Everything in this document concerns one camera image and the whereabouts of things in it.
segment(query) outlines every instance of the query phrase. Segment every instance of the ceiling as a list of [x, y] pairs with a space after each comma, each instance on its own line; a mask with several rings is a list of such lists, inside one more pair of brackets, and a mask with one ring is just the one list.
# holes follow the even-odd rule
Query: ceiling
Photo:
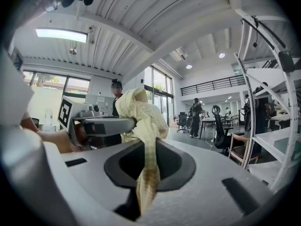
[[[239, 50], [243, 27], [236, 8], [251, 15], [281, 15], [273, 0], [94, 0], [88, 7], [75, 1], [69, 8], [59, 8], [21, 27], [16, 32], [15, 45], [28, 63], [36, 65], [81, 65], [103, 72], [104, 76], [121, 75], [127, 82], [155, 63], [183, 78], [188, 72], [199, 72], [203, 64], [235, 62], [233, 52]], [[288, 22], [266, 23], [293, 55], [300, 55]], [[87, 32], [88, 41], [38, 38], [37, 27]], [[247, 46], [248, 35], [246, 26], [242, 46], [242, 55], [248, 47], [245, 60], [271, 56], [260, 37], [258, 47], [252, 47], [256, 41], [254, 32]], [[71, 55], [69, 50], [75, 46], [77, 55]], [[169, 53], [181, 46], [188, 57], [176, 62]], [[226, 57], [220, 59], [220, 52]], [[193, 65], [190, 71], [187, 63]]]
[[[226, 100], [229, 100], [229, 101], [240, 100], [240, 97], [239, 97], [239, 93], [237, 92], [237, 93], [229, 93], [229, 94], [225, 94], [225, 95], [199, 98], [199, 100], [202, 101], [202, 103], [204, 103], [205, 105], [209, 105], [209, 104], [214, 104], [214, 103], [225, 102]], [[185, 100], [183, 102], [187, 105], [193, 104], [193, 100]]]

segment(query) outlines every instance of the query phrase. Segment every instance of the tree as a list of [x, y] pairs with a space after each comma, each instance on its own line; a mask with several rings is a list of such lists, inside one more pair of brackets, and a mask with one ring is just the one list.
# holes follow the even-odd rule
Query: tree
[[161, 91], [164, 91], [164, 92], [166, 92], [166, 90], [165, 90], [165, 88], [163, 88], [163, 86], [162, 85], [155, 85], [154, 86], [154, 88], [156, 88], [156, 89], [159, 89], [159, 90], [161, 90]]
[[59, 79], [55, 75], [39, 73], [36, 76], [38, 77], [38, 81], [37, 81], [38, 87], [42, 87], [44, 85], [44, 82], [46, 82], [46, 81], [50, 81], [52, 83], [59, 82]]

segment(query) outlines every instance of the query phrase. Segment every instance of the white shelf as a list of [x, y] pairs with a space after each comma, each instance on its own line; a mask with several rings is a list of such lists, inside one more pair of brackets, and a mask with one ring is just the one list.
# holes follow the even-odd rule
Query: white shelf
[[[253, 137], [253, 140], [261, 145], [264, 149], [266, 149], [269, 153], [271, 153], [272, 156], [275, 157], [280, 163], [283, 163], [285, 154], [275, 148], [274, 143], [275, 141], [288, 138], [289, 134], [290, 127], [255, 135], [255, 137]], [[291, 161], [289, 167], [292, 167], [299, 162], [301, 162], [301, 157]]]
[[260, 181], [266, 181], [269, 184], [269, 187], [273, 184], [280, 168], [281, 163], [278, 161], [249, 165], [250, 173], [257, 177]]
[[[278, 176], [278, 173], [281, 168], [281, 163], [278, 161], [271, 161], [271, 162], [265, 162], [265, 163], [258, 163], [258, 164], [250, 164], [248, 166], [248, 169], [250, 170], [250, 173], [258, 178], [260, 181], [266, 181], [269, 185], [268, 187], [271, 188], [276, 177]], [[284, 185], [290, 183], [298, 171], [298, 166], [296, 167], [290, 167], [286, 171], [285, 177], [281, 181], [281, 187]]]

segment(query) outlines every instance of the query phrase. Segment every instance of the person's arm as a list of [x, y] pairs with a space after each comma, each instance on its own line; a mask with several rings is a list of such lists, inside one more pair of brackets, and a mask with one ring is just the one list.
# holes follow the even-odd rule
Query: person's arm
[[42, 138], [43, 141], [54, 143], [60, 153], [81, 151], [78, 146], [75, 146], [70, 142], [68, 134], [65, 130], [59, 130], [54, 133], [45, 133], [39, 130], [37, 131], [37, 134]]

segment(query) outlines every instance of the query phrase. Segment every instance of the robotic arm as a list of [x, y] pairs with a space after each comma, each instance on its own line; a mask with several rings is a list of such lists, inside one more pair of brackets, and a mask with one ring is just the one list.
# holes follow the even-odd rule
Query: robotic arm
[[91, 149], [91, 142], [97, 137], [107, 137], [131, 131], [134, 118], [101, 116], [98, 105], [77, 103], [63, 96], [58, 122], [67, 131], [70, 141]]

